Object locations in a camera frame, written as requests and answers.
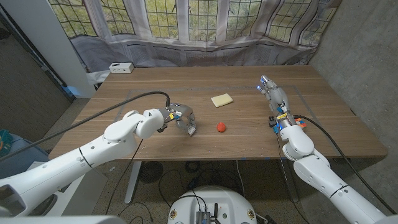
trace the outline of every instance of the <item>cable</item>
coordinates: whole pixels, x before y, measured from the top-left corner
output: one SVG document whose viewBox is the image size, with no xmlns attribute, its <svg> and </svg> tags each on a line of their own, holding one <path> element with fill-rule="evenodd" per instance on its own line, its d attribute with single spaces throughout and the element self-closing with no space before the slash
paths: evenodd
<svg viewBox="0 0 398 224">
<path fill-rule="evenodd" d="M 280 164 L 282 165 L 282 170 L 283 170 L 284 175 L 285 175 L 285 180 L 286 180 L 285 184 L 286 184 L 286 183 L 287 183 L 287 177 L 286 177 L 286 172 L 285 172 L 284 163 L 282 162 L 282 156 L 280 155 L 280 142 L 279 142 L 279 136 L 278 136 L 278 134 L 276 134 L 276 139 L 278 140 L 279 159 L 280 159 Z M 303 216 L 303 214 L 301 214 L 299 208 L 297 208 L 296 203 L 294 203 L 294 201 L 293 201 L 292 196 L 291 196 L 290 193 L 289 193 L 289 196 L 290 196 L 290 201 L 293 203 L 293 205 L 294 205 L 294 207 L 296 208 L 298 214 L 300 214 L 300 216 L 303 218 L 303 220 L 304 220 L 307 224 L 310 224 L 310 223 L 308 222 L 308 220 Z"/>
<path fill-rule="evenodd" d="M 182 184 L 181 173 L 180 173 L 180 171 L 178 171 L 178 170 L 176 170 L 176 169 L 172 169 L 172 170 L 169 170 L 169 171 L 167 171 L 166 173 L 164 173 L 164 174 L 162 175 L 162 177 L 159 179 L 159 183 L 157 184 L 158 189 L 159 189 L 160 196 L 162 196 L 163 201 L 166 202 L 166 204 L 167 204 L 170 208 L 171 208 L 172 206 L 167 202 L 167 200 L 166 200 L 166 198 L 164 197 L 162 191 L 160 190 L 160 183 L 162 182 L 163 177 L 164 177 L 166 174 L 168 174 L 169 172 L 172 172 L 172 171 L 177 172 L 178 175 L 180 176 L 181 187 L 182 187 L 182 189 L 184 189 L 184 191 L 185 191 L 185 187 L 184 187 L 183 184 Z"/>
<path fill-rule="evenodd" d="M 183 199 L 183 198 L 187 198 L 187 197 L 196 197 L 196 198 L 200 198 L 200 200 L 202 200 L 202 202 L 205 204 L 205 212 L 207 212 L 207 205 L 206 205 L 206 202 L 204 201 L 203 198 L 201 198 L 201 197 L 199 197 L 199 196 L 196 196 L 196 195 L 185 195 L 185 196 L 181 196 L 181 197 L 179 197 L 177 200 L 175 200 L 175 201 L 171 204 L 171 206 L 172 206 L 176 201 L 178 201 L 178 200 L 180 200 L 180 199 Z"/>
<path fill-rule="evenodd" d="M 132 223 L 132 221 L 134 221 L 136 218 L 140 218 L 141 219 L 141 222 L 142 222 L 142 224 L 144 224 L 144 219 L 142 218 L 142 217 L 134 217 L 131 221 L 130 221 L 130 223 L 129 224 L 131 224 Z"/>
<path fill-rule="evenodd" d="M 102 114 L 105 114 L 106 112 L 109 112 L 109 111 L 111 111 L 111 110 L 113 110 L 113 109 L 115 109 L 115 108 L 118 108 L 118 107 L 120 107 L 120 106 L 122 106 L 122 105 L 125 105 L 126 103 L 129 103 L 129 102 L 131 102 L 131 101 L 133 101 L 133 100 L 136 100 L 136 99 L 138 99 L 138 98 L 141 98 L 141 97 L 143 97 L 143 96 L 148 96 L 148 95 L 153 95 L 153 94 L 162 94 L 162 95 L 165 95 L 165 96 L 166 96 L 166 106 L 170 106 L 170 97 L 169 97 L 169 95 L 168 95 L 167 93 L 164 93 L 164 92 L 162 92 L 162 91 L 150 91 L 150 92 L 147 92 L 147 93 L 143 93 L 143 94 L 134 96 L 134 97 L 132 97 L 132 98 L 130 98 L 130 99 L 128 99 L 128 100 L 125 100 L 125 101 L 123 101 L 123 102 L 121 102 L 121 103 L 118 103 L 118 104 L 116 104 L 116 105 L 114 105 L 114 106 L 111 106 L 111 107 L 109 107 L 108 109 L 105 109 L 105 110 L 103 110 L 103 111 L 100 111 L 100 112 L 98 112 L 98 113 L 96 113 L 96 114 L 94 114 L 94 115 L 91 115 L 91 116 L 89 116 L 89 117 L 86 118 L 86 119 L 83 119 L 83 120 L 81 120 L 81 121 L 79 121 L 79 122 L 77 122 L 77 123 L 75 123 L 75 124 L 73 124 L 73 125 L 71 125 L 71 126 L 65 128 L 65 129 L 63 129 L 63 130 L 61 130 L 61 131 L 57 131 L 57 132 L 54 133 L 54 134 L 51 134 L 51 135 L 49 135 L 49 136 L 47 136 L 47 137 L 45 137 L 45 138 L 42 138 L 42 139 L 40 139 L 40 140 L 38 140 L 38 141 L 36 141 L 36 142 L 33 142 L 32 144 L 29 144 L 29 145 L 27 145 L 27 146 L 25 146 L 25 147 L 22 147 L 22 148 L 20 148 L 18 151 L 15 151 L 15 152 L 12 152 L 12 153 L 10 153 L 10 154 L 8 154 L 8 155 L 5 155 L 5 156 L 3 156 L 3 157 L 0 157 L 0 162 L 1 162 L 1 161 L 4 161 L 4 160 L 6 160 L 6 159 L 8 159 L 8 158 L 10 158 L 10 157 L 12 157 L 12 156 L 15 156 L 16 154 L 21 153 L 21 152 L 23 152 L 23 151 L 25 151 L 25 150 L 27 150 L 27 149 L 33 147 L 33 146 L 36 146 L 36 145 L 38 145 L 38 144 L 40 144 L 40 143 L 42 143 L 42 142 L 45 142 L 45 141 L 47 141 L 48 139 L 51 139 L 51 138 L 54 138 L 55 136 L 58 136 L 58 135 L 60 135 L 60 134 L 63 134 L 63 133 L 65 133 L 65 132 L 67 132 L 67 131 L 69 131 L 69 130 L 71 130 L 71 129 L 73 129 L 73 128 L 79 126 L 79 125 L 82 125 L 82 124 L 86 123 L 87 121 L 90 121 L 90 120 L 92 120 L 92 119 L 94 119 L 94 118 L 96 118 L 96 117 L 98 117 L 98 116 L 101 116 Z"/>
<path fill-rule="evenodd" d="M 219 162 L 219 161 L 217 161 L 217 169 L 214 169 L 213 163 L 211 163 L 211 166 L 212 166 L 212 169 L 202 169 L 202 168 L 200 168 L 201 173 L 199 174 L 199 176 L 200 176 L 203 180 L 205 180 L 207 184 L 211 184 L 211 183 L 213 182 L 213 178 L 211 178 L 211 180 L 210 180 L 210 182 L 209 182 L 209 181 L 207 181 L 204 177 L 201 176 L 202 173 L 204 173 L 204 172 L 206 172 L 206 173 L 211 173 L 211 176 L 212 176 L 212 177 L 214 176 L 214 174 L 219 174 L 219 175 L 221 176 L 220 173 L 224 173 L 225 176 L 227 176 L 229 179 L 231 179 L 231 180 L 234 181 L 234 183 L 235 183 L 235 188 L 238 189 L 238 190 L 241 190 L 241 191 L 242 191 L 241 194 L 243 195 L 242 185 L 239 184 L 238 181 L 237 181 L 236 179 L 234 179 L 233 177 L 231 177 L 230 175 L 228 175 L 228 173 L 232 174 L 235 178 L 239 179 L 238 175 L 236 175 L 234 172 L 232 172 L 232 171 L 230 171 L 230 170 L 221 170 L 221 169 L 220 169 L 220 162 Z"/>
<path fill-rule="evenodd" d="M 353 165 L 350 163 L 350 161 L 348 160 L 348 158 L 346 157 L 346 155 L 343 153 L 343 151 L 338 147 L 337 143 L 335 142 L 335 140 L 333 140 L 333 138 L 329 135 L 329 133 L 327 133 L 319 124 L 317 124 L 316 122 L 314 122 L 313 120 L 311 120 L 310 118 L 306 117 L 306 116 L 302 116 L 302 115 L 294 115 L 294 118 L 303 118 L 306 119 L 307 121 L 311 122 L 312 124 L 314 124 L 317 128 L 319 128 L 324 134 L 326 134 L 326 136 L 330 139 L 331 143 L 336 147 L 337 151 L 341 154 L 341 156 L 344 158 L 344 160 L 347 162 L 347 164 L 351 167 L 351 169 L 354 171 L 354 173 L 358 176 L 358 178 L 362 181 L 362 183 L 372 192 L 372 194 L 379 199 L 379 201 L 394 215 L 397 214 L 396 211 L 394 211 L 394 209 L 392 209 L 387 202 L 385 202 L 377 193 L 376 191 L 373 190 L 373 188 L 362 178 L 361 174 L 359 174 L 358 171 L 356 171 L 356 169 L 353 167 Z"/>
<path fill-rule="evenodd" d="M 259 214 L 257 214 L 257 213 L 256 213 L 256 215 L 257 215 L 259 218 L 261 218 L 262 220 L 266 221 L 266 223 L 268 223 L 268 219 L 262 217 L 261 215 L 259 215 Z"/>
<path fill-rule="evenodd" d="M 245 194 L 244 194 L 244 186 L 243 186 L 243 181 L 242 181 L 241 173 L 239 172 L 238 161 L 236 161 L 236 170 L 238 171 L 239 178 L 241 179 L 242 191 L 243 191 L 243 197 L 244 197 L 244 198 L 246 198 L 246 196 L 245 196 Z"/>
<path fill-rule="evenodd" d="M 111 195 L 111 199 L 109 200 L 108 206 L 106 207 L 105 215 L 108 214 L 109 208 L 110 208 L 110 206 L 111 206 L 111 202 L 112 202 L 113 195 L 114 195 L 114 193 L 116 192 L 116 189 L 117 189 L 117 187 L 118 187 L 120 181 L 122 180 L 123 176 L 126 174 L 128 168 L 130 167 L 130 165 L 131 165 L 131 163 L 132 163 L 132 160 L 134 159 L 134 156 L 136 156 L 136 154 L 137 154 L 137 152 L 138 152 L 138 149 L 139 149 L 139 147 L 141 146 L 141 143 L 142 143 L 142 142 L 143 142 L 143 139 L 141 139 L 141 142 L 139 143 L 136 152 L 134 153 L 134 155 L 132 155 L 129 164 L 128 164 L 127 167 L 125 168 L 125 170 L 124 170 L 122 176 L 120 177 L 118 183 L 116 184 L 115 188 L 113 189 L 113 193 L 112 193 L 112 195 Z"/>
<path fill-rule="evenodd" d="M 192 189 L 192 192 L 193 192 L 193 194 L 194 194 L 194 195 L 196 196 L 196 198 L 197 198 L 198 205 L 199 205 L 199 212 L 201 212 L 201 208 L 200 208 L 199 199 L 198 199 L 198 197 L 197 197 L 196 193 L 193 191 L 193 189 Z"/>
<path fill-rule="evenodd" d="M 121 212 L 118 213 L 118 216 L 120 217 L 120 216 L 122 215 L 122 213 L 123 213 L 126 209 L 128 209 L 131 205 L 135 205 L 135 204 L 140 204 L 140 205 L 145 206 L 146 209 L 148 210 L 148 213 L 149 213 L 149 217 L 150 217 L 151 222 L 154 222 L 154 218 L 152 217 L 152 214 L 150 213 L 150 210 L 149 210 L 148 206 L 147 206 L 146 204 L 142 203 L 142 202 L 133 202 L 133 203 L 129 204 L 126 208 L 124 208 Z"/>
</svg>

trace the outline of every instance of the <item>wooden table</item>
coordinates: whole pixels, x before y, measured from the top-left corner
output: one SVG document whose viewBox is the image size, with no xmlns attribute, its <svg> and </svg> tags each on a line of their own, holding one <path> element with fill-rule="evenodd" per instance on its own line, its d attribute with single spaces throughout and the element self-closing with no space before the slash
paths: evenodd
<svg viewBox="0 0 398 224">
<path fill-rule="evenodd" d="M 193 108 L 197 131 L 190 137 L 174 122 L 162 133 L 143 141 L 134 160 L 187 161 L 278 159 L 277 139 L 268 127 L 272 116 L 265 97 L 256 90 L 261 75 L 281 86 L 293 114 L 314 118 L 348 157 L 383 157 L 385 147 L 357 118 L 324 79 L 309 65 L 258 67 L 136 68 L 132 74 L 110 74 L 75 122 L 129 97 L 147 91 L 168 93 L 172 103 Z M 232 103 L 216 108 L 210 97 L 229 93 Z M 105 128 L 131 110 L 165 106 L 162 95 L 152 95 L 112 110 L 67 133 L 50 158 L 78 148 L 103 134 Z M 216 125 L 224 122 L 224 133 Z M 305 132 L 326 157 L 336 157 L 326 136 L 308 123 Z"/>
</svg>

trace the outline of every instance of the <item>white curtain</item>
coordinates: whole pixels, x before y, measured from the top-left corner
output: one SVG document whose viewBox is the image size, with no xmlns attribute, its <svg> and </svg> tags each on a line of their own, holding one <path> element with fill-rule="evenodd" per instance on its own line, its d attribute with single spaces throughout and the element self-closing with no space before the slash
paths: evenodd
<svg viewBox="0 0 398 224">
<path fill-rule="evenodd" d="M 135 67 L 306 64 L 340 1 L 49 3 L 86 71 L 97 72 L 113 62 Z"/>
</svg>

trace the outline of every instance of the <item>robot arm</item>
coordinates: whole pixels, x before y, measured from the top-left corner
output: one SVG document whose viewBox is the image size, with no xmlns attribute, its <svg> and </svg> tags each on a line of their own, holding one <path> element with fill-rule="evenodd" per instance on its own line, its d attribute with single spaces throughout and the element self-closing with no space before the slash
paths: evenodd
<svg viewBox="0 0 398 224">
<path fill-rule="evenodd" d="M 92 168 L 114 159 L 121 159 L 136 151 L 133 133 L 142 139 L 161 132 L 167 123 L 186 113 L 195 127 L 192 109 L 185 105 L 178 108 L 146 110 L 143 114 L 130 111 L 123 119 L 109 125 L 102 136 L 62 156 L 21 174 L 0 180 L 0 208 L 10 216 L 28 215 L 54 192 L 70 184 Z"/>
<path fill-rule="evenodd" d="M 294 161 L 294 171 L 306 183 L 319 190 L 350 223 L 376 223 L 385 218 L 380 210 L 337 176 L 328 160 L 314 148 L 313 141 L 296 125 L 285 92 L 265 75 L 257 89 L 266 96 L 277 118 L 280 137 L 288 141 L 282 148 Z"/>
</svg>

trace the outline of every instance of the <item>red ball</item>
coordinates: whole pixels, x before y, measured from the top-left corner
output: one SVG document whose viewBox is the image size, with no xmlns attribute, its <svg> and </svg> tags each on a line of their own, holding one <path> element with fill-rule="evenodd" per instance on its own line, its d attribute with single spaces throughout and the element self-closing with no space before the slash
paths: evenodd
<svg viewBox="0 0 398 224">
<path fill-rule="evenodd" d="M 226 129 L 226 126 L 225 126 L 224 123 L 220 122 L 220 123 L 217 124 L 217 131 L 224 132 L 225 129 Z"/>
</svg>

